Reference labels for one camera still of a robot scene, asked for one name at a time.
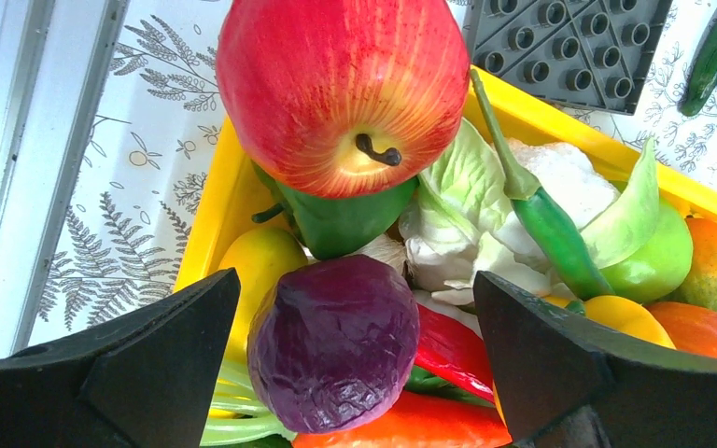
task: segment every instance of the yellow plastic container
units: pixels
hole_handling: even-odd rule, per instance
[[[558,141],[571,143],[586,153],[595,169],[606,178],[628,178],[639,156],[637,151],[492,75],[480,73],[507,137],[530,145]],[[472,89],[469,89],[463,115],[480,130],[485,140],[491,141]],[[658,166],[658,182],[662,194],[684,215],[717,221],[717,192],[663,165]],[[270,194],[254,175],[232,124],[226,119],[199,211],[193,220],[175,290],[214,273],[232,241],[257,226],[251,222],[251,215],[273,204]],[[261,225],[287,227],[282,217]]]

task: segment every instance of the table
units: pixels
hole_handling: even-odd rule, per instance
[[[227,0],[133,0],[91,126],[30,344],[85,329],[167,295],[190,233],[224,111],[214,80]],[[450,6],[458,22],[466,7]],[[717,94],[677,110],[717,0],[675,1],[633,117],[565,108],[717,190]]]

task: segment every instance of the garlic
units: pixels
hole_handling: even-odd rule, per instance
[[[363,254],[372,259],[384,262],[394,268],[400,275],[405,275],[405,245],[388,237],[385,233],[370,241],[367,245],[351,255]]]

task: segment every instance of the floral tablecloth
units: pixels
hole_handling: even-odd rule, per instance
[[[451,6],[462,23],[466,7]],[[228,0],[132,0],[42,295],[31,344],[169,294],[225,112],[214,56]],[[675,0],[634,117],[564,109],[717,190],[717,94],[677,109],[717,0]]]

